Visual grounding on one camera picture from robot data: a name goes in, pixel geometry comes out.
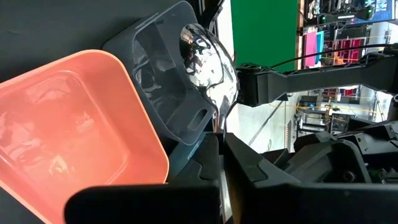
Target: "dark gray surface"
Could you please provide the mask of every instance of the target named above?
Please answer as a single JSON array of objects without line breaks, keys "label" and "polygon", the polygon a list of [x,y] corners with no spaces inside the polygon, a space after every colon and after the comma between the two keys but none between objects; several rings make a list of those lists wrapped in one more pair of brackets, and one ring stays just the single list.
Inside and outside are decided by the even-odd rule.
[{"label": "dark gray surface", "polygon": [[103,44],[179,0],[0,0],[0,82]]}]

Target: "chrome reflective surface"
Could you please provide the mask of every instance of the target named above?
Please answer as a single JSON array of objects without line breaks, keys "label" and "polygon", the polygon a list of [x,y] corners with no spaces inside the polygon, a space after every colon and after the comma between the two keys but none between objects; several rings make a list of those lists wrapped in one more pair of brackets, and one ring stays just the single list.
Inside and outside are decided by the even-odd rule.
[{"label": "chrome reflective surface", "polygon": [[222,133],[226,115],[238,95],[238,78],[231,57],[217,37],[199,24],[183,28],[180,51],[190,81],[216,109],[215,132]]}]

